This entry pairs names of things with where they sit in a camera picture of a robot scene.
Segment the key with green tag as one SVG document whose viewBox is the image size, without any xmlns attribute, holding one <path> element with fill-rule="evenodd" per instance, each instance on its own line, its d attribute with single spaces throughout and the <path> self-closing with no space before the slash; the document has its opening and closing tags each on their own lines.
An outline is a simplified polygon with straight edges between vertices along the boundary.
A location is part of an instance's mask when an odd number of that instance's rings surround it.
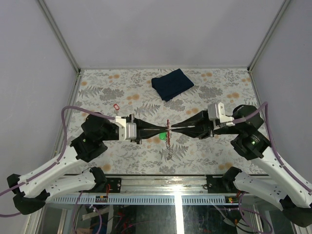
<svg viewBox="0 0 312 234">
<path fill-rule="evenodd" d="M 159 139 L 160 140 L 167 140 L 167 133 L 160 133 L 159 134 Z"/>
</svg>

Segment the steel key holder red handle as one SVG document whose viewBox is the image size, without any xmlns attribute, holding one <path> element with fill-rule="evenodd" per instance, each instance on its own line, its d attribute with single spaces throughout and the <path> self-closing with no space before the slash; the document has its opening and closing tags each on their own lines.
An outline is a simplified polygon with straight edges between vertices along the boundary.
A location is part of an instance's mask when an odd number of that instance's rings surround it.
<svg viewBox="0 0 312 234">
<path fill-rule="evenodd" d="M 167 124 L 166 124 L 166 149 L 168 151 L 167 156 L 166 156 L 166 161 L 169 161 L 173 157 L 173 150 L 171 148 L 171 142 L 170 142 L 170 120 L 167 119 Z"/>
</svg>

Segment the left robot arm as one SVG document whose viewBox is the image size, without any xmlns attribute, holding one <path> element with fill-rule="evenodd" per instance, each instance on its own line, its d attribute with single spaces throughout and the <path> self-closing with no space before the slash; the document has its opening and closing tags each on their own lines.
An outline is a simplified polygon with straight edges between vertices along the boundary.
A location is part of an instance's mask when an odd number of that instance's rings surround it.
<svg viewBox="0 0 312 234">
<path fill-rule="evenodd" d="M 14 193 L 13 203 L 22 215 L 34 213 L 56 197 L 74 192 L 104 192 L 107 178 L 99 167 L 92 167 L 79 175 L 66 176 L 71 169 L 83 166 L 103 154 L 106 141 L 130 141 L 137 144 L 143 139 L 166 132 L 134 115 L 103 118 L 99 113 L 89 115 L 83 122 L 82 133 L 65 146 L 61 153 L 37 169 L 7 178 Z"/>
</svg>

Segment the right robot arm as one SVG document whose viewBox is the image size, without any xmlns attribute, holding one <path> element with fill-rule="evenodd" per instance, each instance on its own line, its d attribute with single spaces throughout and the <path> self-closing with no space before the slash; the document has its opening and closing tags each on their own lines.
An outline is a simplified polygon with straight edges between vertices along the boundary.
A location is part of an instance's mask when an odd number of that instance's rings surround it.
<svg viewBox="0 0 312 234">
<path fill-rule="evenodd" d="M 231 167 L 221 178 L 223 189 L 253 194 L 274 205 L 293 224 L 307 227 L 312 223 L 312 184 L 282 158 L 269 137 L 259 132 L 265 122 L 259 112 L 255 106 L 239 105 L 228 116 L 223 103 L 211 104 L 207 110 L 172 125 L 172 131 L 198 139 L 235 135 L 230 142 L 233 149 L 265 171 L 276 184 Z"/>
</svg>

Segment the folded dark blue cloth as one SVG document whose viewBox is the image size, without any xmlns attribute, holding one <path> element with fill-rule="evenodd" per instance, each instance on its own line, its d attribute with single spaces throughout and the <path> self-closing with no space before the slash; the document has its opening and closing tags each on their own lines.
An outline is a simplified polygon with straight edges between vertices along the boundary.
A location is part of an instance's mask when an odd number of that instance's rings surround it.
<svg viewBox="0 0 312 234">
<path fill-rule="evenodd" d="M 181 69 L 174 70 L 159 78 L 152 78 L 151 84 L 165 102 L 194 87 L 194 83 Z"/>
</svg>

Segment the aluminium table edge rail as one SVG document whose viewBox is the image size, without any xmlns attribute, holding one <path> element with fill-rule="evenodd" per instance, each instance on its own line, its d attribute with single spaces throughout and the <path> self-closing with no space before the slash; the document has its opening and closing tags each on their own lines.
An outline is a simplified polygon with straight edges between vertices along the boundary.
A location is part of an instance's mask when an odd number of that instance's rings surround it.
<svg viewBox="0 0 312 234">
<path fill-rule="evenodd" d="M 120 195 L 183 195 L 237 194 L 238 189 L 225 187 L 222 175 L 113 175 L 107 179 L 112 194 Z"/>
</svg>

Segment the left aluminium frame post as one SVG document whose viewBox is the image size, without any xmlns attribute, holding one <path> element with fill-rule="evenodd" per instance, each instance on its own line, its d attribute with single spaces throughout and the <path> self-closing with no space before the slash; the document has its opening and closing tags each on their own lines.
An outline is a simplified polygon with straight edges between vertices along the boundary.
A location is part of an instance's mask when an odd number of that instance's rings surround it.
<svg viewBox="0 0 312 234">
<path fill-rule="evenodd" d="M 55 35 L 61 49 L 63 50 L 65 56 L 67 57 L 69 63 L 71 64 L 73 70 L 76 74 L 79 74 L 81 71 L 80 66 L 78 65 L 76 59 L 74 58 L 65 38 L 63 37 L 46 1 L 44 0 L 36 0 L 40 10 L 42 11 L 43 16 L 45 17 L 47 23 L 49 24 L 53 34 Z"/>
</svg>

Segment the aluminium frame post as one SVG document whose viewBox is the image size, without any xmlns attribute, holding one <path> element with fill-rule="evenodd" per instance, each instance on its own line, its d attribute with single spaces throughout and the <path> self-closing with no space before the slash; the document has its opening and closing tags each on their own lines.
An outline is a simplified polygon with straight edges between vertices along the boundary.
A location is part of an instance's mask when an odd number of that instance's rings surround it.
<svg viewBox="0 0 312 234">
<path fill-rule="evenodd" d="M 273 36 L 273 33 L 275 32 L 279 22 L 281 21 L 282 17 L 288 10 L 290 4 L 292 3 L 292 0 L 284 0 L 282 2 L 282 5 L 280 6 L 279 10 L 277 11 L 273 21 L 271 22 L 263 40 L 261 41 L 255 55 L 253 56 L 250 64 L 247 67 L 248 72 L 250 73 L 253 68 L 255 67 L 257 61 L 259 60 L 261 54 L 263 53 L 264 49 L 266 48 L 268 42 L 270 41 L 271 37 Z"/>
<path fill-rule="evenodd" d="M 45 17 L 47 23 L 49 24 L 53 34 L 55 35 L 61 49 L 63 50 L 65 56 L 67 57 L 69 63 L 71 64 L 73 70 L 76 74 L 79 74 L 81 71 L 80 66 L 78 65 L 76 59 L 74 58 L 65 38 L 63 37 L 46 1 L 44 0 L 36 0 L 40 10 L 42 11 L 43 16 Z"/>
</svg>

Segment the right aluminium frame post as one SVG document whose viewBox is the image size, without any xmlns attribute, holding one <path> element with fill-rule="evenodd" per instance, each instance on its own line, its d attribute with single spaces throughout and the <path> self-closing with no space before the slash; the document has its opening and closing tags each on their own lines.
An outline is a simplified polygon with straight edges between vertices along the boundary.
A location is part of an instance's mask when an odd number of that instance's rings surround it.
<svg viewBox="0 0 312 234">
<path fill-rule="evenodd" d="M 261 41 L 255 55 L 253 56 L 250 64 L 247 67 L 248 72 L 250 73 L 253 68 L 255 67 L 257 61 L 259 60 L 261 54 L 263 53 L 264 49 L 266 48 L 268 42 L 270 41 L 271 37 L 273 36 L 273 33 L 275 32 L 279 22 L 281 21 L 282 17 L 288 10 L 290 4 L 292 3 L 292 0 L 284 0 L 282 2 L 282 5 L 280 6 L 279 10 L 277 11 L 273 21 L 271 22 L 263 40 Z"/>
</svg>

